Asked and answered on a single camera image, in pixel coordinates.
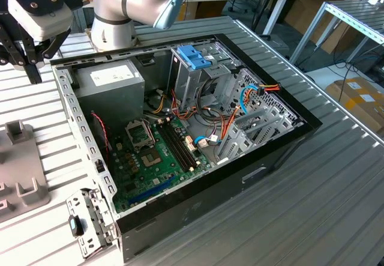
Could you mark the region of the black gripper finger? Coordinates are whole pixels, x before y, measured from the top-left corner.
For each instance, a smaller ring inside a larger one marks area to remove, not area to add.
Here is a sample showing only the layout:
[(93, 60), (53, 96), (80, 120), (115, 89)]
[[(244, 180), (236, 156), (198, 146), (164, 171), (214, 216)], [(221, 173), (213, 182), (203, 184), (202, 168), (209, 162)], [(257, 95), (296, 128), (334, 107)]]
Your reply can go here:
[(32, 84), (42, 83), (40, 72), (37, 69), (37, 63), (43, 62), (44, 59), (51, 59), (67, 39), (71, 29), (60, 33), (53, 40), (45, 40), (38, 45), (33, 42), (28, 43), (28, 78)]
[(13, 66), (21, 66), (26, 72), (30, 83), (33, 83), (24, 55), (16, 47), (9, 34), (7, 33), (4, 25), (1, 24), (1, 65), (12, 64)]

